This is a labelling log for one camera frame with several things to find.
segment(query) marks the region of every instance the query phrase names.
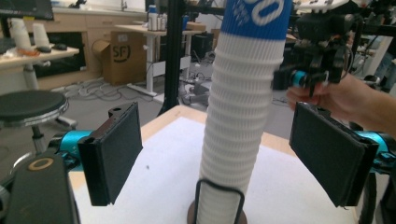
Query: cardboard box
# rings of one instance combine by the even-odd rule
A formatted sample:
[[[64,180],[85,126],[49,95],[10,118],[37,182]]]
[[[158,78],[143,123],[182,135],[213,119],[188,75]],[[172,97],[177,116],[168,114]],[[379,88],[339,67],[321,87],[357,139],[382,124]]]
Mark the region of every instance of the cardboard box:
[[[199,22],[188,21],[186,30],[205,31],[206,25]]]
[[[100,55],[104,80],[123,85],[146,80],[146,38],[139,33],[111,32],[111,40],[96,41],[93,53]]]
[[[213,34],[213,49],[218,45],[220,29],[212,29],[210,33]]]

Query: monitor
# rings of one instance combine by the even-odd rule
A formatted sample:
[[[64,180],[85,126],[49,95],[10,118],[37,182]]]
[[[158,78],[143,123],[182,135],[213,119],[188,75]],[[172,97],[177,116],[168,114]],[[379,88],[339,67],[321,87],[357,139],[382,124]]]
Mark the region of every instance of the monitor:
[[[0,18],[53,21],[50,0],[0,0]]]

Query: floor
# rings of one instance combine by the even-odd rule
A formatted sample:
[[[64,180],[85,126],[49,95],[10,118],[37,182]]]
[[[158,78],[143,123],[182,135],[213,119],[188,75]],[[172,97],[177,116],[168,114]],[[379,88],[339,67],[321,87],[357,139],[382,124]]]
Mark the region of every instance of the floor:
[[[210,77],[210,64],[201,63],[191,66],[191,75]],[[157,77],[154,83],[156,92],[163,92],[163,77]],[[131,90],[126,86],[110,86],[103,80],[92,80],[64,87],[64,94],[69,99],[69,108],[65,117],[78,122],[78,130],[95,130],[107,120],[107,111],[117,105],[138,102],[141,125],[145,125],[158,116],[162,104],[145,94]],[[191,107],[206,111],[206,105],[191,104]],[[287,107],[285,92],[274,92],[270,106],[266,132],[289,139],[293,113]],[[40,125],[48,143],[53,135],[67,132],[68,129],[50,121]],[[25,153],[34,150],[30,128],[0,130],[0,180],[11,170],[13,163]]]

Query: stool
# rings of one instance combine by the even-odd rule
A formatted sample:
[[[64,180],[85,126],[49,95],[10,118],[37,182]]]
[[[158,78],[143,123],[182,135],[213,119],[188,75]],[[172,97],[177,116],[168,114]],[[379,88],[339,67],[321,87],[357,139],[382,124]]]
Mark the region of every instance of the stool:
[[[69,103],[59,92],[16,91],[0,96],[0,128],[32,126],[35,153],[47,149],[38,124],[57,119]]]

